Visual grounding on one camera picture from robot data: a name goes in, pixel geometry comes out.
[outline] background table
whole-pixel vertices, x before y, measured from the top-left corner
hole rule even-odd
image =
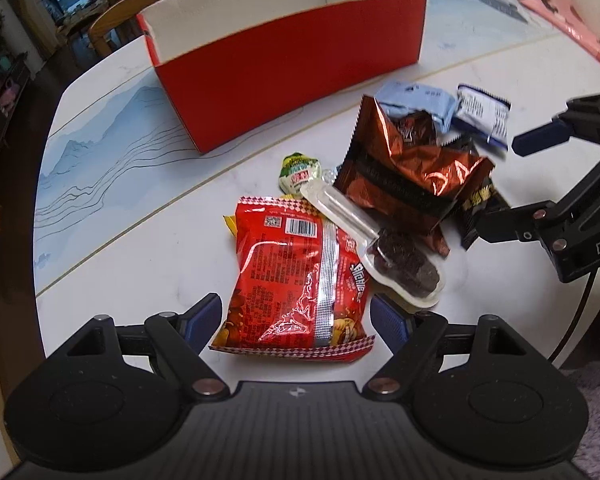
[[[360,97],[389,78],[449,92],[466,83],[503,95],[512,102],[510,137],[547,122],[568,99],[600,92],[595,59],[521,12],[528,23],[477,0],[428,0],[418,64],[308,104],[202,156],[160,87],[142,39],[104,59],[65,92],[43,157],[34,276],[47,354],[101,312],[117,324],[136,324],[160,311],[183,312],[208,292],[226,306],[237,263],[222,215],[242,195],[278,195],[280,163],[289,153],[317,156],[325,168],[340,164]],[[513,206],[557,201],[599,159],[600,146],[575,139],[527,158],[494,158],[493,179]],[[444,229],[451,254],[435,311],[457,323],[497,314],[548,356],[571,322],[586,277],[560,283],[539,244],[478,240],[465,252],[453,226]],[[599,308],[600,270],[557,364]],[[374,332],[368,314],[365,327]],[[238,380],[362,385],[388,356],[381,340],[351,365],[202,353],[231,387]],[[142,358],[129,362],[147,366]]]

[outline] white and blue package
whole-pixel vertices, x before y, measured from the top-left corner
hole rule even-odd
[[[508,150],[507,119],[511,103],[469,85],[458,85],[458,99],[453,126],[487,144]]]
[[[440,133],[446,133],[456,111],[458,99],[440,88],[389,81],[375,95],[382,111],[391,119],[401,119],[412,112],[429,112]]]

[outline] qr code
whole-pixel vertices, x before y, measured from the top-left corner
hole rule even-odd
[[[282,227],[282,216],[265,216],[264,227]]]

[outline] red box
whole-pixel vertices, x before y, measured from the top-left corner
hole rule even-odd
[[[161,0],[138,19],[200,152],[417,62],[426,0]]]

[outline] brown snack wrapper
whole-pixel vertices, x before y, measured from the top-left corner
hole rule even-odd
[[[440,221],[480,186],[493,164],[473,153],[436,146],[433,120],[426,112],[408,115],[399,126],[400,131],[375,99],[364,96],[334,186],[405,232],[435,234]]]

